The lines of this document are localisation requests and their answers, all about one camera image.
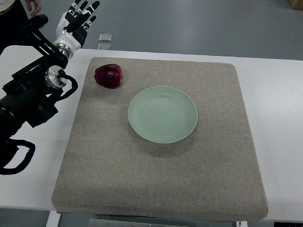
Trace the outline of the bystander hand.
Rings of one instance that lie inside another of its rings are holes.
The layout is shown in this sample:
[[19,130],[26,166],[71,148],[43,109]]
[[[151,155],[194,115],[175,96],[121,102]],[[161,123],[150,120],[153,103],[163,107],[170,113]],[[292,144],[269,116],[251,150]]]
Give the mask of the bystander hand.
[[36,16],[42,10],[41,0],[24,0],[28,11],[32,17]]

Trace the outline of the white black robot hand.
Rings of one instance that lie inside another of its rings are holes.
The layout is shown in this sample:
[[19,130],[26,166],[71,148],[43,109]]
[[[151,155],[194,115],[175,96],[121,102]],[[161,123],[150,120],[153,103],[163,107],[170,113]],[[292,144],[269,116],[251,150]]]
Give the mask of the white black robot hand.
[[99,7],[97,0],[89,4],[87,0],[75,0],[69,9],[62,14],[56,28],[55,46],[65,47],[73,54],[82,48],[88,30],[96,19],[93,14]]

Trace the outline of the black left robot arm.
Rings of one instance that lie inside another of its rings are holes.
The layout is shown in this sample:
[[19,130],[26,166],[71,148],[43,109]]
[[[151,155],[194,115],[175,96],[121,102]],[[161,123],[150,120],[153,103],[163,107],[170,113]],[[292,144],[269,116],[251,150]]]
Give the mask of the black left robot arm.
[[0,99],[0,147],[7,147],[25,122],[36,127],[49,120],[58,112],[55,103],[78,88],[77,81],[64,72],[68,54],[50,43],[39,30],[47,22],[47,16],[40,14],[17,30],[42,56],[15,72],[2,88],[6,95]]

